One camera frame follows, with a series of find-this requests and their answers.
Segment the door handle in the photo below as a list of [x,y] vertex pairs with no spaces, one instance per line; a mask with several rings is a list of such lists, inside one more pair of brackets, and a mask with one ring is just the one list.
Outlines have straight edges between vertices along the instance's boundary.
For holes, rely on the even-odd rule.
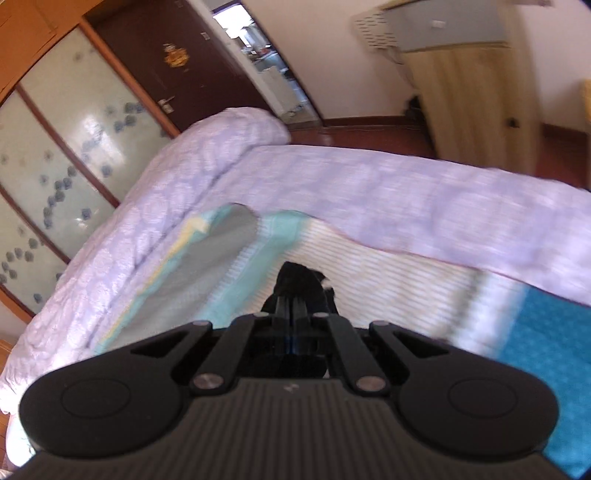
[[169,102],[170,102],[170,100],[172,100],[172,99],[174,99],[174,95],[173,95],[172,97],[170,97],[170,98],[162,98],[162,99],[158,100],[158,104],[159,104],[160,106],[164,106],[164,105],[166,105],[167,103],[169,103]]
[[162,98],[160,100],[158,100],[158,104],[160,105],[160,108],[164,111],[164,113],[173,113],[174,112],[174,108],[172,108],[168,103],[170,100],[172,100],[174,98],[174,95],[170,98]]

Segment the lavender bedspread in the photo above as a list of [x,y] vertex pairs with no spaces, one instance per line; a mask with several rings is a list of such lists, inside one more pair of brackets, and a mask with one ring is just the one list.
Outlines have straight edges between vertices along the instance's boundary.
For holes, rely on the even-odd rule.
[[[367,246],[494,271],[591,304],[591,194],[499,170],[374,151],[285,145],[256,109],[199,122],[155,157],[76,255],[0,376],[0,408],[86,358],[113,301],[189,213],[229,202],[299,210]],[[164,249],[156,249],[154,255]]]

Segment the round pad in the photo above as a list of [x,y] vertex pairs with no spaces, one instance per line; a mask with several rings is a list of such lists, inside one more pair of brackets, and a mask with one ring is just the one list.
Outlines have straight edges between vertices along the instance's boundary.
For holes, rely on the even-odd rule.
[[161,437],[180,413],[178,386],[163,367],[157,358],[115,351],[51,372],[25,392],[22,425],[34,445],[57,456],[137,450]]
[[66,388],[61,403],[66,411],[82,419],[99,419],[116,414],[129,402],[129,388],[117,380],[83,380]]
[[449,390],[449,401],[459,412],[476,419],[507,415],[517,404],[515,391],[490,378],[462,380]]
[[398,406],[435,447],[499,461],[539,449],[558,419],[554,394],[536,377],[464,352],[413,365]]

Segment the baseboard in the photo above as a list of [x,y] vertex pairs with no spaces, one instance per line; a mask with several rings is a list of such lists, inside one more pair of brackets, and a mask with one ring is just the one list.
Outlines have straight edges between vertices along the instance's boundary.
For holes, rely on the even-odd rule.
[[587,133],[558,125],[542,124],[542,135],[546,138],[555,138],[576,144],[587,143]]
[[404,115],[325,118],[323,123],[325,127],[387,127],[390,125],[416,125],[416,122]]

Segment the black cloth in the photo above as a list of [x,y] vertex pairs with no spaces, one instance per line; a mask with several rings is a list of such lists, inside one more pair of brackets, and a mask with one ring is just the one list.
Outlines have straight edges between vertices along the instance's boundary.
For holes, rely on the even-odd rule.
[[277,274],[273,293],[267,298],[262,312],[275,313],[277,298],[300,298],[306,302],[309,315],[317,312],[338,313],[335,305],[335,291],[324,289],[324,274],[293,262],[285,262]]

